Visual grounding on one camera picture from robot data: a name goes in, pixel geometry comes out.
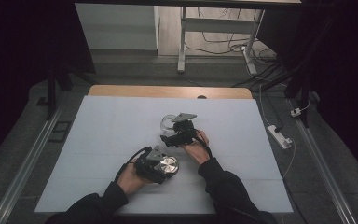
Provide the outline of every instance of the wall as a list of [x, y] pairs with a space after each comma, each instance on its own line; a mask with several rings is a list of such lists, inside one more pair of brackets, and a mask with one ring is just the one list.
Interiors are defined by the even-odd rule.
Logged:
[[158, 48], [158, 7], [76, 4], [76, 9], [89, 49]]

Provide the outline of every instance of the metal rail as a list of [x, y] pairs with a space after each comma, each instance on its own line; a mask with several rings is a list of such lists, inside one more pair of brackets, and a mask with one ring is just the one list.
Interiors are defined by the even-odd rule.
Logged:
[[[292, 102], [290, 100], [287, 101], [289, 105], [293, 107]], [[327, 162], [324, 159], [324, 155], [316, 144], [310, 129], [306, 128], [300, 119], [296, 120], [296, 125], [300, 130], [300, 133], [305, 143], [307, 144], [307, 147], [310, 151], [310, 155], [316, 162], [316, 167], [318, 168], [321, 178], [324, 181], [324, 184], [333, 199], [333, 203], [336, 206], [339, 216], [341, 217], [342, 223], [356, 224], [357, 222], [352, 213], [352, 210], [348, 205], [339, 185], [337, 184], [336, 179], [333, 177], [333, 174], [331, 173], [330, 168], [328, 167]]]
[[19, 171], [16, 173], [15, 177], [13, 178], [7, 189], [7, 192], [2, 198], [0, 202], [0, 224], [7, 222], [7, 219], [10, 216], [10, 213], [13, 210], [17, 200], [19, 199], [21, 192], [28, 180], [28, 177], [34, 169], [34, 166], [40, 156], [40, 153], [42, 152], [46, 142], [48, 141], [48, 137], [62, 112], [62, 108], [66, 103], [68, 94], [68, 92], [62, 93], [56, 112], [52, 115], [49, 121], [46, 121], [42, 131], [37, 136], [30, 151], [22, 162]]

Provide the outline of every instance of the table leg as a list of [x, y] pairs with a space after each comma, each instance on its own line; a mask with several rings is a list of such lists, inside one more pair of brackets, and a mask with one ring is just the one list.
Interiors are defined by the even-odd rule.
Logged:
[[178, 72], [185, 72], [185, 34], [186, 34], [186, 7], [181, 7], [181, 35], [180, 35], [180, 48], [178, 57]]
[[245, 48], [245, 50], [242, 52], [243, 56], [245, 57], [246, 65], [249, 68], [249, 73], [251, 75], [257, 74], [257, 71], [255, 70], [255, 65], [252, 62], [252, 57], [250, 55], [252, 50], [252, 45], [255, 42], [255, 37], [257, 35], [258, 27], [260, 26], [261, 18], [263, 17], [264, 10], [257, 9], [255, 11], [255, 21], [254, 25], [252, 26], [251, 36], [249, 37], [248, 44]]

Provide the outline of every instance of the person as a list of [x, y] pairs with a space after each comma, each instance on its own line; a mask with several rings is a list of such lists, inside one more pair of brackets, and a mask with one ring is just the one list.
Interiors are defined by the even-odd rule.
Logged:
[[[209, 146], [205, 132], [198, 130], [198, 138]], [[213, 199], [217, 223], [275, 224], [273, 215], [262, 212], [252, 203], [241, 180], [229, 171], [223, 170], [217, 158], [210, 158], [202, 144], [197, 140], [182, 145], [186, 153], [199, 165], [198, 173], [206, 182], [205, 191]], [[111, 182], [103, 196], [97, 193], [85, 196], [74, 203], [65, 213], [52, 216], [46, 224], [92, 223], [108, 224], [118, 208], [127, 204], [128, 197], [151, 181], [135, 173], [129, 163], [117, 182]]]

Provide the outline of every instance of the white cable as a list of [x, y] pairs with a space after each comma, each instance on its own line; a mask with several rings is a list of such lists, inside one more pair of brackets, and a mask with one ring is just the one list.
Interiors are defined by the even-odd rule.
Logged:
[[260, 86], [258, 87], [258, 90], [259, 90], [258, 96], [260, 97], [261, 112], [263, 113], [263, 118], [264, 118], [264, 120], [266, 121], [266, 123], [267, 123], [269, 126], [271, 126], [271, 124], [269, 123], [269, 121], [268, 121], [267, 118], [266, 118], [266, 115], [264, 114], [263, 102], [261, 101], [261, 86], [262, 86], [262, 85], [263, 85], [263, 84], [260, 84]]
[[287, 170], [286, 172], [284, 173], [282, 179], [284, 179], [284, 177], [287, 175], [287, 173], [289, 172], [290, 170], [290, 167], [292, 166], [292, 163], [293, 163], [293, 160], [295, 159], [295, 155], [296, 155], [296, 142], [295, 142], [295, 139], [291, 138], [291, 140], [293, 141], [293, 144], [295, 145], [295, 149], [293, 151], [293, 157], [292, 157], [292, 160], [290, 161], [290, 164], [289, 166], [287, 167]]
[[303, 110], [307, 109], [308, 107], [310, 107], [310, 100], [308, 100], [308, 105], [305, 108], [300, 109], [300, 111], [303, 111]]

